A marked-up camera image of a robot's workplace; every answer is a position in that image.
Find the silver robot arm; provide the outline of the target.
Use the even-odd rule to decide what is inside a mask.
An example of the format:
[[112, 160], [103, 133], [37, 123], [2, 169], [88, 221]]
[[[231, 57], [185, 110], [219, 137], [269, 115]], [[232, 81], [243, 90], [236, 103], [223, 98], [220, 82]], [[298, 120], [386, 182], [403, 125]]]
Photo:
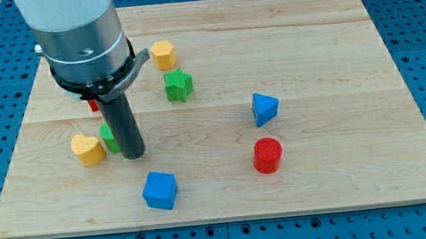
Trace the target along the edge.
[[108, 93], [126, 74], [129, 43], [113, 0], [14, 0], [57, 83], [72, 93]]

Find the red block behind arm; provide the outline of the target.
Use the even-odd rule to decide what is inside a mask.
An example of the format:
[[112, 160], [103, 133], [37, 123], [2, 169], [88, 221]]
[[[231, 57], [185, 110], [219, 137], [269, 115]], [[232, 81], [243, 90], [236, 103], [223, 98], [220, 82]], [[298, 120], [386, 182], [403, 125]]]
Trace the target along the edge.
[[99, 111], [99, 107], [98, 107], [98, 105], [97, 105], [97, 103], [96, 103], [96, 101], [94, 99], [93, 100], [88, 100], [87, 103], [88, 103], [90, 109], [93, 112]]

